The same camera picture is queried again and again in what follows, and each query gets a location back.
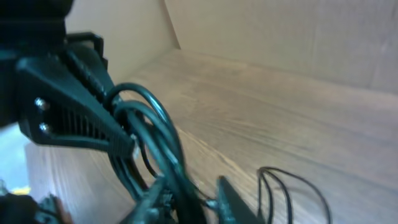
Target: wooden surface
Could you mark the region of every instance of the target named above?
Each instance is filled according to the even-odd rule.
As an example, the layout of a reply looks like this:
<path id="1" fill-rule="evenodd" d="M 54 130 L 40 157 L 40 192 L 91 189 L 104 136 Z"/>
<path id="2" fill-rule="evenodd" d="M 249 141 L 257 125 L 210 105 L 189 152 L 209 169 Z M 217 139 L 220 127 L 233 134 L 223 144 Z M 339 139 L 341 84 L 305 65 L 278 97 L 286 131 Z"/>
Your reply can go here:
<path id="1" fill-rule="evenodd" d="M 256 169 L 276 166 L 318 186 L 334 223 L 396 223 L 398 97 L 179 50 L 129 81 L 163 102 L 205 192 L 213 195 L 216 178 L 227 175 L 255 208 Z M 134 204 L 105 154 L 33 145 L 26 153 L 32 195 L 55 193 L 75 223 L 114 223 Z M 310 189 L 284 180 L 296 223 L 323 223 Z M 282 192 L 273 188 L 274 223 L 285 223 Z"/>
<path id="2" fill-rule="evenodd" d="M 396 0 L 166 0 L 181 49 L 398 93 Z"/>

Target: black wire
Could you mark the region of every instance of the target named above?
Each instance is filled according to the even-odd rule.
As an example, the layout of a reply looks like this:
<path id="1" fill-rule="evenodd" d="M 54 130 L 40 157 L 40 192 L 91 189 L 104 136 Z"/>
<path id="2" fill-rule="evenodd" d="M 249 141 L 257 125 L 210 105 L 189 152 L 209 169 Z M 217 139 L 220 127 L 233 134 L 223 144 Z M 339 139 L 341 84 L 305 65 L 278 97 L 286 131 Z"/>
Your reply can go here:
<path id="1" fill-rule="evenodd" d="M 320 192 L 320 190 L 313 183 L 309 182 L 308 180 L 304 179 L 303 177 L 300 177 L 298 175 L 292 174 L 290 172 L 284 171 L 284 170 L 276 168 L 276 167 L 261 167 L 259 170 L 268 170 L 268 172 L 270 170 L 273 170 L 273 171 L 276 171 L 276 172 L 280 172 L 280 173 L 283 173 L 283 174 L 288 175 L 290 177 L 293 177 L 295 179 L 298 179 L 298 180 L 302 181 L 303 183 L 307 184 L 308 186 L 310 186 L 311 189 L 313 189 L 313 191 L 321 199 L 323 208 L 325 210 L 326 223 L 327 224 L 331 224 L 332 223 L 331 210 L 330 210 L 329 204 L 326 201 L 326 198 Z"/>
<path id="2" fill-rule="evenodd" d="M 293 206 L 292 206 L 292 199 L 290 198 L 290 194 L 289 191 L 287 190 L 286 185 L 272 172 L 270 172 L 267 169 L 264 169 L 263 167 L 261 167 L 260 169 L 258 169 L 258 172 L 260 173 L 266 173 L 268 174 L 271 178 L 273 178 L 277 184 L 279 185 L 279 187 L 282 189 L 285 198 L 286 198 L 286 209 L 287 209 L 287 223 L 288 224 L 293 224 Z M 266 178 L 263 178 L 263 181 L 266 183 L 266 185 L 268 184 L 268 181 Z"/>
<path id="3" fill-rule="evenodd" d="M 113 98 L 124 90 L 135 91 L 142 95 L 149 102 L 152 109 L 134 100 L 118 102 L 114 105 L 114 108 L 110 108 Z M 144 87 L 127 83 L 118 85 L 108 92 L 104 98 L 103 105 L 110 112 L 113 112 L 116 120 L 123 121 L 123 118 L 125 118 L 127 123 L 124 123 L 123 126 L 129 126 L 128 134 L 135 134 L 138 138 L 141 152 L 143 152 L 144 163 L 151 170 L 152 167 L 147 160 L 145 150 L 143 150 L 144 145 L 147 146 L 167 179 L 168 186 L 174 196 L 179 222 L 205 223 L 205 215 L 201 207 L 201 201 L 197 197 L 196 188 L 185 172 L 184 157 L 177 131 L 160 102 Z M 148 118 L 152 124 L 147 123 L 144 118 Z M 114 162 L 113 166 L 116 169 L 122 168 L 126 170 L 126 164 Z M 128 183 L 131 179 L 124 173 L 119 174 L 118 177 L 132 194 L 132 197 L 135 196 L 137 198 L 135 191 L 131 190 L 135 186 Z"/>
<path id="4" fill-rule="evenodd" d="M 267 179 L 264 177 L 264 174 L 260 171 L 257 170 L 257 175 L 258 175 L 258 194 L 259 194 L 259 201 L 258 201 L 258 209 L 257 209 L 257 216 L 263 220 L 263 216 L 262 216 L 262 195 L 261 195 L 261 180 L 264 181 L 264 183 L 266 184 L 266 189 L 267 189 L 267 193 L 268 193 L 268 218 L 267 218 L 267 224 L 271 224 L 273 221 L 273 217 L 274 217 L 274 196 L 272 194 L 272 190 L 270 185 L 268 184 Z"/>
<path id="5" fill-rule="evenodd" d="M 127 168 L 127 166 L 131 165 L 135 167 L 135 164 L 129 164 L 129 162 L 125 160 L 126 159 L 123 158 L 109 156 L 109 161 L 120 182 L 127 189 L 132 199 L 138 201 L 142 198 L 143 190 L 146 190 L 147 186 L 141 175 L 134 173 L 133 169 Z"/>

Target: thin black wire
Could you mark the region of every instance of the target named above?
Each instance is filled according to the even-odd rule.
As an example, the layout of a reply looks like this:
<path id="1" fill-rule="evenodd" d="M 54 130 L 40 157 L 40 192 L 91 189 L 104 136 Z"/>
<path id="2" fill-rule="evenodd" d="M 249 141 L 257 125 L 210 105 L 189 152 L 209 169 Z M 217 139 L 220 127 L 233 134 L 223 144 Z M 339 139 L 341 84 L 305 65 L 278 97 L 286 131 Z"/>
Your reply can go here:
<path id="1" fill-rule="evenodd" d="M 258 172 L 260 173 L 266 173 L 268 174 L 271 178 L 273 178 L 279 185 L 279 187 L 282 189 L 285 198 L 286 198 L 286 209 L 287 209 L 287 223 L 288 224 L 293 224 L 293 205 L 292 205 L 292 199 L 290 198 L 290 194 L 289 191 L 287 190 L 286 185 L 272 172 L 270 172 L 267 169 L 263 169 L 263 167 L 261 167 L 260 169 L 258 169 Z M 266 185 L 268 185 L 267 183 L 267 179 L 263 178 L 263 181 L 266 183 Z M 268 222 L 272 223 L 272 217 L 268 217 Z"/>
<path id="2" fill-rule="evenodd" d="M 257 170 L 257 176 L 258 176 L 258 194 L 259 194 L 259 201 L 258 201 L 258 209 L 257 209 L 257 217 L 260 218 L 260 220 L 263 220 L 264 217 L 262 215 L 262 195 L 261 195 L 261 180 L 264 181 L 266 184 L 266 189 L 268 193 L 268 218 L 267 218 L 267 224 L 271 224 L 273 221 L 274 217 L 274 196 L 272 194 L 272 190 L 270 185 L 268 184 L 267 179 L 264 177 L 264 174 L 260 172 L 260 170 Z"/>
<path id="3" fill-rule="evenodd" d="M 293 177 L 295 179 L 298 179 L 300 181 L 302 181 L 303 183 L 307 184 L 308 186 L 310 186 L 310 188 L 318 195 L 318 197 L 321 200 L 321 203 L 323 205 L 323 209 L 325 211 L 325 216 L 326 216 L 326 223 L 327 224 L 331 224 L 332 223 L 332 217 L 331 217 L 331 210 L 329 207 L 328 202 L 326 201 L 325 196 L 323 196 L 323 194 L 320 192 L 320 190 L 311 182 L 309 182 L 308 180 L 304 179 L 303 177 L 300 177 L 298 175 L 292 174 L 290 172 L 287 172 L 285 170 L 276 168 L 276 167 L 261 167 L 259 170 L 268 170 L 268 172 L 270 172 L 270 170 L 276 171 L 276 172 L 280 172 L 282 174 L 285 174 L 287 176 Z"/>
<path id="4" fill-rule="evenodd" d="M 133 112 L 128 111 L 128 112 L 127 112 L 127 118 L 128 118 L 128 116 L 130 116 L 130 113 L 133 113 Z M 139 119 L 144 120 L 144 115 L 143 115 L 140 111 L 136 111 L 136 116 L 137 116 Z M 130 132 L 130 133 L 133 133 L 135 136 L 137 136 L 137 133 L 135 132 L 135 130 L 134 130 L 133 127 L 130 128 L 129 132 Z M 144 142 L 143 142 L 140 138 L 137 138 L 137 144 L 138 144 L 139 149 L 140 149 L 140 151 L 141 151 L 141 156 L 142 156 L 142 160 L 144 161 L 145 167 L 147 168 L 147 170 L 149 171 L 149 173 L 150 173 L 153 177 L 156 178 L 158 175 L 157 175 L 156 171 L 154 170 L 154 168 L 152 168 L 152 166 L 151 166 L 150 163 L 149 163 L 148 156 L 147 156 L 147 151 L 145 150 L 145 144 L 144 144 Z"/>

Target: black device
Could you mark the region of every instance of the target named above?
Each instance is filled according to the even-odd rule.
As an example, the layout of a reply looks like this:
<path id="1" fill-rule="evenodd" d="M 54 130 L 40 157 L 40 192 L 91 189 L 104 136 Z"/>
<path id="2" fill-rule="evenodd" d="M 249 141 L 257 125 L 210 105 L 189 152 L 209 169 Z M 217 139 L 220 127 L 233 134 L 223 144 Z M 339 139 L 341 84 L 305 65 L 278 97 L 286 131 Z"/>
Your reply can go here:
<path id="1" fill-rule="evenodd" d="M 185 170 L 177 131 L 162 104 L 143 86 L 113 84 L 100 36 L 66 33 L 64 18 L 72 4 L 73 0 L 0 2 L 0 126 L 18 122 L 22 133 L 37 144 L 106 152 L 119 180 L 137 202 L 121 223 L 206 223 L 203 207 L 212 209 L 220 223 L 272 223 L 272 190 L 264 174 L 281 186 L 288 223 L 292 223 L 290 195 L 275 172 L 308 184 L 320 196 L 331 223 L 330 209 L 315 186 L 273 167 L 257 172 L 259 197 L 262 182 L 269 194 L 267 218 L 262 215 L 261 201 L 258 214 L 253 214 L 226 177 L 218 179 L 216 198 L 202 194 Z M 121 91 L 135 91 L 150 107 L 123 101 Z M 134 146 L 140 147 L 146 167 L 156 177 L 151 186 L 132 159 Z M 162 174 L 149 164 L 145 147 Z M 52 223 L 62 222 L 53 200 L 50 197 L 33 206 L 38 222 L 43 216 L 52 217 Z"/>

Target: metal screw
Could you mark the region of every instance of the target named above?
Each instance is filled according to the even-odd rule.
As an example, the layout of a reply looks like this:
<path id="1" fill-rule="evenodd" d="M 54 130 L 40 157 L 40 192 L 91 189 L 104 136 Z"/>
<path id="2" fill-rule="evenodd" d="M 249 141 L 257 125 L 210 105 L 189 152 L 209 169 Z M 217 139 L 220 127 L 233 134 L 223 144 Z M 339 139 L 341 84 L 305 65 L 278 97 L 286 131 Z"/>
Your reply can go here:
<path id="1" fill-rule="evenodd" d="M 47 103 L 45 100 L 40 97 L 36 98 L 35 105 L 40 108 L 42 111 L 50 109 L 50 103 Z"/>
<path id="2" fill-rule="evenodd" d="M 44 134 L 50 134 L 51 133 L 51 127 L 46 124 L 46 123 L 41 123 L 39 124 L 39 129 L 44 133 Z"/>

